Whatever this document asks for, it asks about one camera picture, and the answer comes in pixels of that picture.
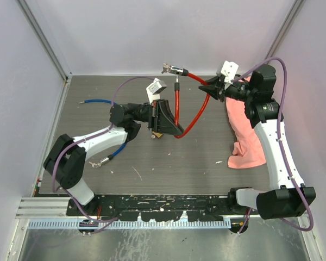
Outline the red cable lock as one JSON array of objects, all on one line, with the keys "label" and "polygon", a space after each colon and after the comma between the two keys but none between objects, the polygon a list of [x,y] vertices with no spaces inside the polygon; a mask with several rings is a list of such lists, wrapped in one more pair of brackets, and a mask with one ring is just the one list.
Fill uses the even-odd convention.
[{"label": "red cable lock", "polygon": [[[201,83],[201,85],[207,85],[205,80],[203,80],[199,76],[196,76],[193,73],[190,73],[187,69],[177,67],[177,66],[173,66],[173,68],[174,68],[174,75],[176,75],[177,77],[179,77],[179,76],[189,77],[189,78],[194,79],[197,82]],[[176,82],[176,84],[174,85],[174,92],[175,92],[175,113],[174,113],[174,118],[175,118],[176,125],[179,124],[179,116],[180,116],[180,87],[179,87],[178,83],[179,82]],[[191,123],[188,125],[188,127],[184,130],[182,135],[179,135],[179,136],[175,135],[174,136],[176,139],[183,138],[194,127],[194,125],[197,123],[197,121],[199,120],[199,118],[201,117],[203,112],[205,111],[206,106],[209,103],[209,99],[210,99],[210,96],[207,94],[206,97],[205,97],[205,100],[204,100],[204,102],[202,104],[202,107],[200,108],[200,110],[196,114],[195,118],[191,121]]]}]

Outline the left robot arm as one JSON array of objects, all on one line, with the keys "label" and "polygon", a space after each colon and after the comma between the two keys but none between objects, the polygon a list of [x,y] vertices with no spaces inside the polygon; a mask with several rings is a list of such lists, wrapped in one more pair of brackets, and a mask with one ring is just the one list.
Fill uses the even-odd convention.
[{"label": "left robot arm", "polygon": [[95,194],[83,179],[84,165],[89,158],[132,141],[142,123],[147,123],[156,133],[181,135],[184,132],[183,127],[176,124],[168,100],[115,104],[110,109],[110,123],[84,136],[59,136],[43,164],[54,180],[77,200],[79,210],[85,215],[93,215],[98,209]]}]

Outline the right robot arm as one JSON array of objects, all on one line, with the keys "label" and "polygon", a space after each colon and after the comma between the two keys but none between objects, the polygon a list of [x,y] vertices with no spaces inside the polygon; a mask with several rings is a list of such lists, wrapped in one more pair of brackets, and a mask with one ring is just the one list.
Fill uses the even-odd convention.
[{"label": "right robot arm", "polygon": [[276,70],[262,64],[251,72],[250,80],[236,79],[238,64],[225,61],[216,77],[199,89],[212,98],[244,102],[244,112],[259,138],[269,173],[269,191],[253,188],[232,188],[227,206],[233,214],[247,208],[256,210],[261,218],[283,219],[302,216],[316,198],[314,187],[307,187],[301,178],[285,135],[280,104],[273,99]]}]

